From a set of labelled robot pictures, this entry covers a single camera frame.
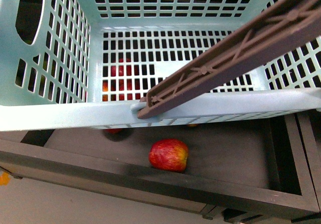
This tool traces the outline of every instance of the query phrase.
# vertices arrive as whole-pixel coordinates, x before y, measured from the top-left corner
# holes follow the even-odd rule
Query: red apple
[[[119,80],[119,91],[124,91],[124,89],[125,89],[124,81],[121,79],[121,80]],[[132,90],[131,79],[127,79],[127,90]],[[125,100],[125,95],[124,94],[120,94],[119,95],[119,100],[120,101]],[[131,93],[127,94],[127,100],[132,100],[132,94]]]
[[[189,150],[186,144],[176,139],[157,141],[150,149],[149,162],[154,168],[183,172]]]
[[[110,134],[117,134],[120,131],[122,131],[122,129],[106,129],[105,131],[110,133]]]
[[[123,63],[124,59],[120,58],[119,63]],[[126,58],[126,62],[131,62],[131,60],[129,58]],[[116,66],[111,66],[110,68],[110,74],[112,77],[116,76]],[[124,66],[123,65],[119,65],[118,66],[118,76],[124,76]],[[131,76],[131,65],[127,65],[126,66],[126,76]]]

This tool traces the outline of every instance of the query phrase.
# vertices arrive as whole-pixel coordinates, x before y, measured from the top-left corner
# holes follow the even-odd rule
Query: light blue basket
[[[0,131],[213,123],[321,108],[318,37],[171,111],[136,117],[152,86],[276,1],[43,0],[27,44],[15,27],[20,0],[0,0]],[[123,65],[133,74],[112,76]],[[103,91],[103,82],[115,89]]]

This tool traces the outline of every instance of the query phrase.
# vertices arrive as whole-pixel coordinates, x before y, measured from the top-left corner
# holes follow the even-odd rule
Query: basket handle
[[[320,22],[321,0],[278,1],[150,89],[138,118],[168,111],[313,40]]]

